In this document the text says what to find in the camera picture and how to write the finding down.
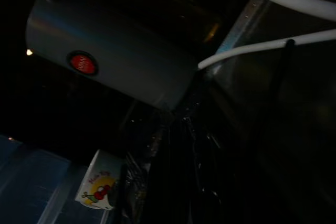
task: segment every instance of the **red label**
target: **red label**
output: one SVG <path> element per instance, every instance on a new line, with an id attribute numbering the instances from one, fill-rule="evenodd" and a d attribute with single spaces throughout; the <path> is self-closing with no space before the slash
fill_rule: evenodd
<path id="1" fill-rule="evenodd" d="M 74 68 L 82 73 L 93 74 L 96 71 L 93 61 L 85 55 L 75 55 L 70 62 Z"/>

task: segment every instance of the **cartoon print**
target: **cartoon print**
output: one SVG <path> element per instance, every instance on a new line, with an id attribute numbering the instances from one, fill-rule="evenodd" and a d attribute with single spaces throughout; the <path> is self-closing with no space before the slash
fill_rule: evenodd
<path id="1" fill-rule="evenodd" d="M 109 185 L 100 186 L 93 195 L 88 195 L 88 192 L 85 191 L 84 195 L 82 195 L 82 198 L 88 198 L 93 203 L 97 203 L 98 201 L 104 199 L 104 196 L 108 193 L 109 190 L 111 190 L 111 186 Z"/>

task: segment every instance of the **light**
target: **light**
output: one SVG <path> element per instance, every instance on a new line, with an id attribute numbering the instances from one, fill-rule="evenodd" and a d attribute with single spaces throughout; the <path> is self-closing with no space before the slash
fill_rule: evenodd
<path id="1" fill-rule="evenodd" d="M 27 54 L 28 56 L 30 56 L 30 55 L 33 54 L 33 51 L 31 51 L 30 49 L 27 49 L 26 54 Z"/>

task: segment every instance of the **red button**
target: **red button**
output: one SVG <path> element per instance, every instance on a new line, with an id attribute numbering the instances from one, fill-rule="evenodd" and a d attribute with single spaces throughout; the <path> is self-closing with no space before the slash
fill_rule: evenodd
<path id="1" fill-rule="evenodd" d="M 93 61 L 85 55 L 75 55 L 70 62 L 74 68 L 82 73 L 94 74 L 96 71 Z"/>

